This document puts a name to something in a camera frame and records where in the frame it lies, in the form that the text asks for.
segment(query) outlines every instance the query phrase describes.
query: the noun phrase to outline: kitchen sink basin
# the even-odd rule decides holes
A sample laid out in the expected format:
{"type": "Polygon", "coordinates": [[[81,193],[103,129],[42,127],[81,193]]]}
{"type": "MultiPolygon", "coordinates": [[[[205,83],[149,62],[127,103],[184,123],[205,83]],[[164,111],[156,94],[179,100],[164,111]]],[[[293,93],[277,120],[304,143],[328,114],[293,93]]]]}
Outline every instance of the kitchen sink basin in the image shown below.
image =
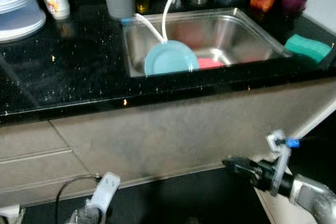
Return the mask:
{"type": "MultiPolygon", "coordinates": [[[[161,32],[162,15],[146,18],[161,32]]],[[[144,61],[159,43],[136,18],[123,19],[126,69],[131,77],[144,76],[144,61]]],[[[167,37],[189,46],[198,58],[235,64],[290,57],[291,53],[238,8],[170,13],[167,37]]]]}

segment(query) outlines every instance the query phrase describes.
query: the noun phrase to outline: dark floor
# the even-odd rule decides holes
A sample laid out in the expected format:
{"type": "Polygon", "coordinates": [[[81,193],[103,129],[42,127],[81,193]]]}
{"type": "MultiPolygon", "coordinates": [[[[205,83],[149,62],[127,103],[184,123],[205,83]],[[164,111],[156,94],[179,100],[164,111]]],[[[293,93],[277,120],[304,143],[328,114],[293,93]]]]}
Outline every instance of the dark floor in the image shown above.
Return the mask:
{"type": "MultiPolygon", "coordinates": [[[[85,198],[60,202],[64,223],[85,198]]],[[[27,208],[24,224],[54,223],[54,204],[27,208]]],[[[270,223],[252,186],[224,168],[195,173],[117,191],[108,223],[270,223]]]]}
{"type": "Polygon", "coordinates": [[[322,182],[336,192],[336,112],[305,138],[299,149],[292,150],[290,170],[322,182]]]}

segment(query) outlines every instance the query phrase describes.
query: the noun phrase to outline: black cable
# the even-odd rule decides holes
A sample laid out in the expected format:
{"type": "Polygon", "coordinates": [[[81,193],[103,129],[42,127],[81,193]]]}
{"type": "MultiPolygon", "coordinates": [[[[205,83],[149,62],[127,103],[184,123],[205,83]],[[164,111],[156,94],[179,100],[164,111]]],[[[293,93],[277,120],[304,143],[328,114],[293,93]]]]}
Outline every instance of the black cable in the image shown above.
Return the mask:
{"type": "Polygon", "coordinates": [[[62,187],[60,188],[60,190],[58,191],[58,194],[56,196],[56,201],[55,201],[55,224],[58,224],[58,203],[59,203],[59,197],[61,196],[62,192],[64,191],[64,189],[72,184],[75,181],[78,180],[83,180],[83,179],[94,179],[96,181],[96,183],[98,183],[102,177],[99,174],[89,174],[89,175],[80,175],[77,176],[69,181],[66,181],[62,187]]]}

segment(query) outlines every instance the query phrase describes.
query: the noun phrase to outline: plate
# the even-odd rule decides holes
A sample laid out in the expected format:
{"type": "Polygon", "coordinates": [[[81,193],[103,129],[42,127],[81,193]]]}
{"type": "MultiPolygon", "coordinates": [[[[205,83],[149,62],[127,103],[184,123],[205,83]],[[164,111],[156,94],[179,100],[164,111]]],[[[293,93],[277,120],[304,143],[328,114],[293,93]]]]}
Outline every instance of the plate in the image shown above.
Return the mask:
{"type": "Polygon", "coordinates": [[[11,13],[0,15],[0,42],[26,37],[41,28],[46,15],[36,1],[11,13]]]}
{"type": "Polygon", "coordinates": [[[148,53],[145,59],[145,74],[172,73],[199,69],[197,57],[185,44],[169,40],[157,44],[148,53]]]}

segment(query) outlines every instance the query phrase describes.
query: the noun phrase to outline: countertop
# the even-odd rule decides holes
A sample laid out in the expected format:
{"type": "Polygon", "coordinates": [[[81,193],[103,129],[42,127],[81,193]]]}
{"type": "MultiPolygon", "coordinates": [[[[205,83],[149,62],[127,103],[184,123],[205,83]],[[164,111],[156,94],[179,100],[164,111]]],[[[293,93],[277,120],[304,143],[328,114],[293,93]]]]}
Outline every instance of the countertop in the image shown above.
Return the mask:
{"type": "MultiPolygon", "coordinates": [[[[245,12],[282,44],[295,33],[328,45],[336,42],[303,16],[288,21],[277,11],[262,19],[245,12]]],[[[71,0],[68,20],[48,16],[37,33],[0,44],[0,125],[336,76],[333,48],[318,65],[294,56],[131,78],[123,43],[121,22],[109,17],[104,0],[71,0]]]]}

